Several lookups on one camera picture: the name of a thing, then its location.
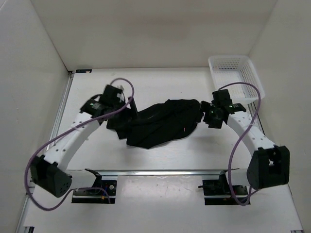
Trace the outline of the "black shorts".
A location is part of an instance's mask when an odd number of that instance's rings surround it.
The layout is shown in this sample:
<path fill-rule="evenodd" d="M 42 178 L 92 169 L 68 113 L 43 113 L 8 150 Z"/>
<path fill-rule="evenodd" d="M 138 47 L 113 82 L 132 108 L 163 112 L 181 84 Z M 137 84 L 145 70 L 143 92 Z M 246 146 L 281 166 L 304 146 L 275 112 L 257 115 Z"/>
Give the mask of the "black shorts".
<path fill-rule="evenodd" d="M 192 134 L 202 118 L 199 108 L 198 100 L 167 100 L 138 112 L 136 120 L 127 108 L 121 112 L 126 113 L 126 124 L 109 130 L 129 146 L 150 149 Z"/>

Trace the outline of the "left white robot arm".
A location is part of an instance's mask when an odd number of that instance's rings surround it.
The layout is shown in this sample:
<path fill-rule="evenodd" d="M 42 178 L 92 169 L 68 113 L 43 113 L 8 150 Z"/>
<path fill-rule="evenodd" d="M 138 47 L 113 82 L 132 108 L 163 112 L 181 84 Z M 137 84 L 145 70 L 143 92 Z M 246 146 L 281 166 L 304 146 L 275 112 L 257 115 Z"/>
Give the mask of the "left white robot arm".
<path fill-rule="evenodd" d="M 33 182 L 60 198 L 72 189 L 86 189 L 91 194 L 101 191 L 98 172 L 84 168 L 68 170 L 68 165 L 78 149 L 104 121 L 117 118 L 127 110 L 133 96 L 124 95 L 121 86 L 106 85 L 103 93 L 92 96 L 80 108 L 70 128 L 52 140 L 53 146 L 42 155 L 36 152 L 25 170 L 25 182 Z"/>

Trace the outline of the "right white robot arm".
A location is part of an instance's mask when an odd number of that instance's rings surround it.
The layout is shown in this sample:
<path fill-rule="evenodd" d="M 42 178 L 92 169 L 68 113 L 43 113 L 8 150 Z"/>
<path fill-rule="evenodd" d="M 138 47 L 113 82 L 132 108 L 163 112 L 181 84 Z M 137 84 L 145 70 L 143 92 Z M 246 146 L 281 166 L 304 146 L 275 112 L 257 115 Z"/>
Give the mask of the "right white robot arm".
<path fill-rule="evenodd" d="M 253 124 L 251 116 L 240 103 L 233 103 L 228 90 L 213 92 L 212 102 L 202 101 L 200 112 L 210 128 L 229 126 L 238 136 L 238 142 L 248 149 L 251 160 L 248 168 L 232 169 L 228 165 L 218 182 L 219 190 L 231 193 L 237 185 L 255 190 L 285 185 L 289 182 L 290 152 L 286 146 L 277 146 Z"/>

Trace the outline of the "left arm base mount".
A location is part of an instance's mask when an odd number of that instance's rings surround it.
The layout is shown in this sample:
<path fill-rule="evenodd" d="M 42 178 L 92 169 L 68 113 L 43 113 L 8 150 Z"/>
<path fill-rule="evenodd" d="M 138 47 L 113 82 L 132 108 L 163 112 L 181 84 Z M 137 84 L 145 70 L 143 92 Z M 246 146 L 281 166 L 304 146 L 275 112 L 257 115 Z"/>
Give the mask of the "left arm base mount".
<path fill-rule="evenodd" d="M 75 204 L 115 204 L 117 191 L 117 177 L 105 177 L 99 172 L 85 169 L 93 183 L 83 181 L 82 187 L 75 189 L 71 203 Z"/>

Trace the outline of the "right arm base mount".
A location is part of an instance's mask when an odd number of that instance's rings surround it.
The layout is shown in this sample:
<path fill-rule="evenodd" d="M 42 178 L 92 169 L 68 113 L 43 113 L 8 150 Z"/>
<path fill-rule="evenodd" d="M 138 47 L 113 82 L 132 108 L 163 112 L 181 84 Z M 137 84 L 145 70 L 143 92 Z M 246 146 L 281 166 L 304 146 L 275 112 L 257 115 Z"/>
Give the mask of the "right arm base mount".
<path fill-rule="evenodd" d="M 232 188 L 238 201 L 245 203 L 249 195 L 248 188 L 242 185 L 234 185 Z M 239 205 L 232 197 L 228 184 L 221 179 L 202 180 L 198 189 L 203 191 L 205 206 Z"/>

